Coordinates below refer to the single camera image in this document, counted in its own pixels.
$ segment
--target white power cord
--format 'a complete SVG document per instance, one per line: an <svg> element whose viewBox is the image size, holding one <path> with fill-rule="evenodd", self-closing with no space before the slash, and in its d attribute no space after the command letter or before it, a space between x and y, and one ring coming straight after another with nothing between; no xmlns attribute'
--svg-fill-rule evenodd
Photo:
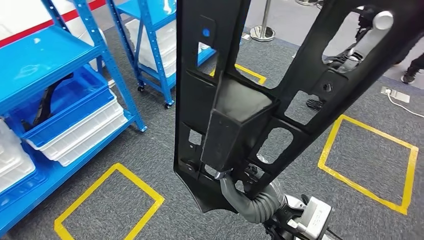
<svg viewBox="0 0 424 240"><path fill-rule="evenodd" d="M408 108L406 108L406 107L404 107L404 106L402 106L402 105L400 105L400 104L398 104L398 103L395 103L395 102L392 100L392 98L390 97L390 93L391 93L391 92L392 92L392 91L391 91L390 89L386 89L386 90L385 90L385 94L387 95L388 99L390 100L390 102L391 102L392 104L394 104L394 105L396 105L396 106L399 106L399 107L401 107L401 108L405 109L406 111L410 112L411 114L413 114L413 115L415 115L415 116L418 116L418 117L424 118L424 116L423 116L423 115L418 114L418 113L415 113L415 112L413 112L413 111L409 110Z"/></svg>

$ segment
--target screw hole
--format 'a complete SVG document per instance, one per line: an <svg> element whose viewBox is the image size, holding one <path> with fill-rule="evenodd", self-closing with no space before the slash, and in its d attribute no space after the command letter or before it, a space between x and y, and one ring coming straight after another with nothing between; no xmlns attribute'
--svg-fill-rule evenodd
<svg viewBox="0 0 424 240"><path fill-rule="evenodd" d="M333 87L330 83L326 83L322 86L322 89L324 89L324 91L326 91L327 93L331 92L333 90Z"/></svg>

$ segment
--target yellow tape square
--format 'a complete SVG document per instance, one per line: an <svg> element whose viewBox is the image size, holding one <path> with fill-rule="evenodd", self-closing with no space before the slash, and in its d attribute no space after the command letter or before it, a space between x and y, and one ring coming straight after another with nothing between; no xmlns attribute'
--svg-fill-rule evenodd
<svg viewBox="0 0 424 240"><path fill-rule="evenodd" d="M247 69L247 68L245 68L244 66L241 66L241 65L238 65L238 64L235 64L234 66L235 66L237 69L240 69L241 71L243 71L243 72L245 72L245 73L247 73L247 74L250 74L250 75L252 75L252 76L254 76L254 77L256 77L256 78L258 78L259 80L257 81L257 83L258 83L259 85L263 85L263 84L265 83L265 81L267 80L267 78L266 78L266 77L264 77L264 76L260 75L259 73L254 72L254 71L252 71L252 70L250 70L250 69ZM212 71L209 73L209 76L211 76L211 77L213 77L214 75L215 75L215 69L214 69L214 70L212 70Z"/></svg>
<svg viewBox="0 0 424 240"><path fill-rule="evenodd" d="M74 238L68 232L68 230L63 226L63 221L71 215L78 206L81 205L115 170L119 171L125 177L127 177L131 182L137 185L141 190L146 192L155 202L143 215L143 217L137 222L134 228L128 233L124 240L132 240L137 234L142 230L145 224L150 220L150 218L155 214L158 208L164 202L164 197L157 193L153 188L147 185L143 180L138 176L132 173L128 168L124 167L120 163L116 163L111 166L99 179L97 179L77 200L75 200L56 220L54 220L54 230L63 240L73 240Z"/></svg>
<svg viewBox="0 0 424 240"><path fill-rule="evenodd" d="M326 161L327 158L330 154L330 150L332 148L332 145L334 143L334 140L336 139L336 135L337 132L339 131L339 128L342 124L342 121L346 120L352 124L355 124L359 127L362 127L366 130L369 130L375 134L378 134L386 139L389 139L397 144L400 144L406 148L410 149L410 153L409 153L409 159L408 159L408 164L406 167L406 178L405 178L405 185L403 187L403 196L402 196L402 202L400 205L397 205L393 202L390 202L388 200L384 200L378 196L376 196L374 193L372 193L371 191L369 191L368 189L366 189L363 186L360 186L359 184L351 181L350 179L348 179L347 177L341 175L340 173L336 172L335 170L329 168L328 166L326 166ZM412 197L412 190L413 190L413 184L414 184L414 172L415 172L415 165L417 162L417 157L418 157L418 147L411 145L405 141L402 141L400 139L397 139L394 136L391 136L385 132L382 132L380 130L377 130L371 126L368 126L358 120L355 120L351 117L348 117L346 115L341 115L335 122L334 125L331 129L330 134L328 135L328 139L327 142L324 145L324 148L322 150L321 153L321 157L319 158L318 161L318 167L322 170L324 170L325 172L327 172L328 174L330 174L331 176L335 177L336 179L344 182L345 184L347 184L348 186L354 188L355 190L359 191L360 193L366 195L369 198L374 199L375 201L389 207L392 210L395 210L401 214L407 215L408 212L408 207L411 203L411 197Z"/></svg>

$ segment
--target black bracket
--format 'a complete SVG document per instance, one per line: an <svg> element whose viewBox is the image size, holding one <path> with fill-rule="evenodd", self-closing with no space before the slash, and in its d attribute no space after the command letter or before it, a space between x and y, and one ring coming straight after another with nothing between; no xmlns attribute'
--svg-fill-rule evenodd
<svg viewBox="0 0 424 240"><path fill-rule="evenodd" d="M219 172L232 169L235 181L245 177L249 164L258 166L263 175L252 182L246 193L255 197L383 75L403 46L424 31L422 0L326 0L281 83L268 89L235 68L249 5L249 0L177 3L173 166L203 212L235 212L222 196L219 181L205 171L205 164ZM394 24L354 70L336 72L323 63L323 51L345 17L364 5L391 11ZM204 29L209 31L209 37L202 33ZM210 44L218 53L214 77L198 69L199 42ZM328 84L330 91L325 90ZM285 115L298 91L326 100L306 124ZM290 131L293 140L272 164L263 163L257 153L274 128ZM202 135L200 145L189 142L191 130Z"/></svg>

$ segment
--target white storage box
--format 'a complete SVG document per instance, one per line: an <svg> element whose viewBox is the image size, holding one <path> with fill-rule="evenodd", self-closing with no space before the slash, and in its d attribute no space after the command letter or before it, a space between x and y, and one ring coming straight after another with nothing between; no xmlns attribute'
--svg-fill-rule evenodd
<svg viewBox="0 0 424 240"><path fill-rule="evenodd" d="M125 24L125 27L129 31L129 40L134 45L134 50L139 36L139 24L140 21L137 19L131 20ZM156 31L156 41L162 60L163 70L165 76L168 78L177 71L177 29L175 20ZM200 53L207 48L209 48L208 45L199 42L197 52ZM141 35L138 60L146 67L158 71L145 26L143 26L143 33Z"/></svg>
<svg viewBox="0 0 424 240"><path fill-rule="evenodd" d="M0 193L36 169L21 140L0 119Z"/></svg>
<svg viewBox="0 0 424 240"><path fill-rule="evenodd" d="M124 112L113 116L112 119L109 118L109 122L98 127L95 132L92 132L82 142L78 143L72 149L69 149L67 152L59 156L57 159L55 159L55 161L58 161L63 167L68 166L73 161L89 151L92 147L100 143L107 136L119 129L127 121L128 119L124 116Z"/></svg>
<svg viewBox="0 0 424 240"><path fill-rule="evenodd" d="M125 23L125 27L129 31L129 39L132 42L132 44L135 46L137 43L137 38L139 36L139 24L140 21L137 19L131 20L127 23ZM175 46L177 47L177 27L176 27L176 20L168 23L167 25L161 27L159 30L156 31L156 41L157 46L159 47L159 51L164 50L168 48L169 46ZM146 27L143 26L143 33L141 35L141 44L140 44L140 51L141 50L149 50L151 51L150 41L149 37L147 36Z"/></svg>
<svg viewBox="0 0 424 240"><path fill-rule="evenodd" d="M27 140L27 142L35 150L40 150L48 159L57 160L83 142L88 136L91 136L99 128L110 122L112 118L122 115L123 112L124 109L118 103L117 97L114 96L112 101L77 122L43 146L37 147L30 140Z"/></svg>

